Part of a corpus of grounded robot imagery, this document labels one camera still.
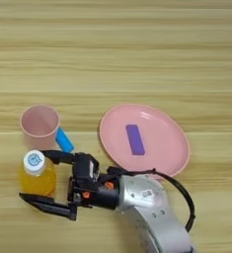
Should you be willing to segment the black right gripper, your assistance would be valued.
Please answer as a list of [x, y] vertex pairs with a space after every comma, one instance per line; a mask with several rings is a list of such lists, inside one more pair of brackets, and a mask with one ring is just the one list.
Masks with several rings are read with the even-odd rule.
[[[54, 164], [73, 164], [75, 155], [60, 150], [43, 150], [41, 152]], [[67, 217], [70, 220], [77, 218], [77, 207], [99, 207], [114, 210], [119, 202], [118, 178], [107, 179], [102, 174], [97, 182], [84, 183], [73, 177], [69, 179], [67, 201], [71, 205], [57, 203], [54, 198], [20, 193], [20, 198], [40, 211]]]

